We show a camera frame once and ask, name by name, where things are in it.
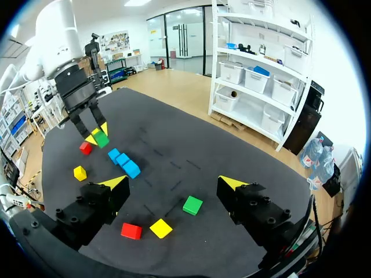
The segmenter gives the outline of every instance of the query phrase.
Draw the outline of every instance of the yellow triangle marker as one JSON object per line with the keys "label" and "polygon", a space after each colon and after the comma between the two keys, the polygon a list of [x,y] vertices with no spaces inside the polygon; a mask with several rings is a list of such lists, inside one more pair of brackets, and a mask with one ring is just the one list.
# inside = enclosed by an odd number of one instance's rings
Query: yellow triangle marker
{"label": "yellow triangle marker", "polygon": [[89,142],[89,143],[92,143],[93,145],[98,145],[97,142],[95,141],[95,139],[93,138],[92,135],[89,135],[85,138],[85,141]]}
{"label": "yellow triangle marker", "polygon": [[99,132],[99,128],[97,127],[96,129],[94,129],[93,131],[92,131],[92,135],[95,135],[95,134],[97,134],[98,132]]}
{"label": "yellow triangle marker", "polygon": [[108,136],[108,126],[107,126],[107,122],[105,122],[103,125],[100,126],[101,129],[103,130],[104,134],[106,136]]}
{"label": "yellow triangle marker", "polygon": [[115,188],[116,185],[118,185],[124,178],[127,178],[126,175],[123,175],[121,177],[118,177],[118,178],[113,178],[111,180],[108,180],[108,181],[103,181],[103,182],[100,182],[98,183],[99,185],[101,184],[104,184],[105,186],[109,186],[112,189]]}
{"label": "yellow triangle marker", "polygon": [[241,185],[249,185],[246,182],[234,180],[223,175],[220,175],[219,177],[222,178],[234,191],[236,190],[236,187],[239,187]]}

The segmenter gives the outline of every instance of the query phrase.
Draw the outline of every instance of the red block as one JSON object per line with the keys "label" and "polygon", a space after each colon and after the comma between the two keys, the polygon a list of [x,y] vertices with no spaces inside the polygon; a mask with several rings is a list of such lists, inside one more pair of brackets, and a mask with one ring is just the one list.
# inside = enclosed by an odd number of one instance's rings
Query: red block
{"label": "red block", "polygon": [[124,223],[122,225],[121,235],[130,239],[140,239],[141,227]]}
{"label": "red block", "polygon": [[92,146],[88,142],[84,142],[80,146],[80,151],[84,155],[89,155],[92,152],[92,149],[93,149]]}

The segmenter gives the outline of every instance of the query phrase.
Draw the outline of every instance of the black tabletop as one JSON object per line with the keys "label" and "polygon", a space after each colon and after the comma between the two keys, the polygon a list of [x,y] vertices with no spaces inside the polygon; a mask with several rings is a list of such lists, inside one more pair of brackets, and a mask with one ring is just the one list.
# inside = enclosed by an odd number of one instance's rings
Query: black tabletop
{"label": "black tabletop", "polygon": [[[235,226],[216,196],[219,175],[259,182],[277,205],[298,221],[307,208],[310,190],[303,177],[265,152],[232,134],[183,111],[130,89],[100,99],[110,143],[94,147],[89,156],[71,122],[54,128],[45,139],[42,187],[46,213],[54,218],[79,195],[84,182],[74,178],[82,166],[86,182],[124,175],[107,153],[113,148],[137,163],[141,174],[130,179],[131,195],[111,225],[104,225],[80,253],[102,263],[154,275],[243,277],[258,270],[265,250],[242,226]],[[81,116],[89,130],[89,111]],[[182,211],[188,196],[203,200],[196,216]],[[173,231],[164,239],[149,227],[163,218]],[[143,227],[141,240],[120,235],[124,222]]]}

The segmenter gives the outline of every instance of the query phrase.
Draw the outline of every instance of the ceiling light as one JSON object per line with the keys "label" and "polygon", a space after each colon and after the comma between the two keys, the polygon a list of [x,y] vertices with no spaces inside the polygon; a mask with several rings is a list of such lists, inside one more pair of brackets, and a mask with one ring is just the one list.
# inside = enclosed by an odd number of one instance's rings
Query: ceiling light
{"label": "ceiling light", "polygon": [[201,12],[196,9],[188,9],[188,10],[184,10],[184,13],[185,14],[200,14]]}
{"label": "ceiling light", "polygon": [[31,39],[29,39],[24,44],[27,45],[27,46],[32,46],[35,43],[35,39],[36,39],[36,37],[33,36]]}
{"label": "ceiling light", "polygon": [[125,7],[138,7],[147,4],[150,0],[129,0]]}
{"label": "ceiling light", "polygon": [[10,32],[10,34],[12,35],[12,37],[17,38],[18,29],[19,29],[19,24],[15,25],[15,26],[12,28],[12,30],[11,30],[11,32]]}

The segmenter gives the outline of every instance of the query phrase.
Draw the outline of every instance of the green block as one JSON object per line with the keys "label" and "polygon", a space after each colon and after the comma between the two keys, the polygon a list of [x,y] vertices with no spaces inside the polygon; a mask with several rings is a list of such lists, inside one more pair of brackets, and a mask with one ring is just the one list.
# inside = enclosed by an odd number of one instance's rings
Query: green block
{"label": "green block", "polygon": [[93,137],[101,149],[110,142],[110,139],[108,139],[107,135],[101,130],[94,134]]}
{"label": "green block", "polygon": [[199,208],[201,207],[202,203],[203,203],[203,201],[201,201],[197,198],[194,198],[192,196],[189,196],[187,201],[185,202],[185,204],[183,206],[183,210],[186,213],[196,215],[197,212],[199,211]]}

